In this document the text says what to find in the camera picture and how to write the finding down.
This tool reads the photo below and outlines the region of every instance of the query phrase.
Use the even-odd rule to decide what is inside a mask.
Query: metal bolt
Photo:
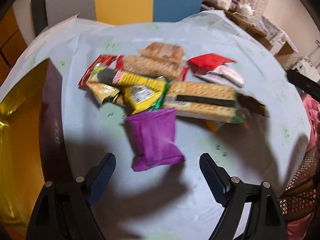
[[[262,183],[262,185],[263,185],[264,187],[266,187],[266,188],[270,188],[270,187],[271,187],[270,183],[267,182],[267,181],[265,181],[264,183]]]
[[[238,177],[232,177],[231,181],[234,182],[234,183],[239,183],[240,179]]]
[[[52,185],[52,181],[50,180],[44,184],[45,187],[51,187],[51,185]]]
[[[83,181],[84,181],[84,177],[83,176],[76,177],[76,182],[80,183],[80,182],[83,182]]]

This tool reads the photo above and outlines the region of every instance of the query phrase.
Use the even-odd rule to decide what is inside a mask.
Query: pile of snacks
[[[109,101],[132,109],[126,121],[142,154],[135,171],[184,161],[174,144],[176,115],[204,119],[213,132],[223,123],[245,123],[244,108],[268,115],[262,103],[219,84],[226,79],[244,86],[244,79],[224,65],[235,62],[232,59],[206,54],[190,59],[187,67],[181,46],[160,42],[138,52],[140,56],[100,55],[79,82],[100,104]],[[115,60],[115,70],[108,68]],[[185,82],[189,67],[210,83]]]

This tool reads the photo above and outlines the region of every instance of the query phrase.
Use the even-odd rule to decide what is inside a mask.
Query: white tablecloth
[[[136,147],[128,140],[132,135],[123,123],[124,111],[112,104],[98,107],[77,84],[100,54],[137,54],[153,41],[182,45],[186,59],[206,53],[235,59],[229,66],[245,78],[243,91],[262,101],[270,118],[252,115],[248,129],[225,124],[215,134],[203,120],[178,118],[176,144],[185,163],[134,172]],[[63,75],[63,130],[74,176],[86,174],[106,152],[117,159],[103,198],[92,208],[107,239],[208,239],[223,208],[200,172],[204,152],[230,176],[252,184],[269,181],[278,196],[304,156],[310,125],[295,87],[274,57],[221,12],[202,12],[180,23],[112,28],[74,17],[33,41],[0,87],[0,100],[47,57]],[[190,72],[187,80],[199,81]],[[244,216],[237,235],[245,223]]]

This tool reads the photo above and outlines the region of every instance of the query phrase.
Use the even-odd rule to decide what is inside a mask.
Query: gray panel
[[[45,0],[48,27],[79,13],[80,18],[96,20],[94,0]]]

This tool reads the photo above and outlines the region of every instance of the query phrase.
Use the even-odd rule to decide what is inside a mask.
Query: purple snack bag
[[[133,164],[134,171],[146,171],[156,166],[184,161],[174,145],[176,110],[166,108],[134,114],[125,119],[131,124],[138,148],[142,153]]]

